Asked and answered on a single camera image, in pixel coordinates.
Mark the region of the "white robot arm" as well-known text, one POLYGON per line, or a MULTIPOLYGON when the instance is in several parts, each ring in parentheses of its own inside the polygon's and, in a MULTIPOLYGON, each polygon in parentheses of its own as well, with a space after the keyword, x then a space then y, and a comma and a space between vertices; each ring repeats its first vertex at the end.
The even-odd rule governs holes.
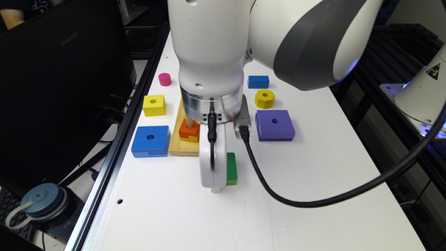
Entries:
POLYGON ((226 185, 226 129, 247 111, 244 67, 257 61, 301 91, 342 81, 381 0, 169 0, 185 113, 200 124, 201 184, 226 185))

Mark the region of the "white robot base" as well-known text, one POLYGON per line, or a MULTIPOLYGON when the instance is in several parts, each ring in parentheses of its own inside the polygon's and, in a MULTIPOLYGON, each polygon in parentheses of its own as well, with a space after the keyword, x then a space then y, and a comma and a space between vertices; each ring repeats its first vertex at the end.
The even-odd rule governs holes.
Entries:
POLYGON ((419 134, 427 135, 445 103, 445 47, 411 81, 380 89, 419 134))

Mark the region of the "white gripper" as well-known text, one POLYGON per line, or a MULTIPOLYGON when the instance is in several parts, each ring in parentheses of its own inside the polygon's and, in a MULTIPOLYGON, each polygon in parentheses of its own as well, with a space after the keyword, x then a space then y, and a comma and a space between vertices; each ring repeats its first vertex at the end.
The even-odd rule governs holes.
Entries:
POLYGON ((201 124, 199 139, 199 164, 201 184, 212 193, 220 193, 226 185, 226 125, 217 124, 217 141, 211 147, 208 141, 208 125, 201 124))

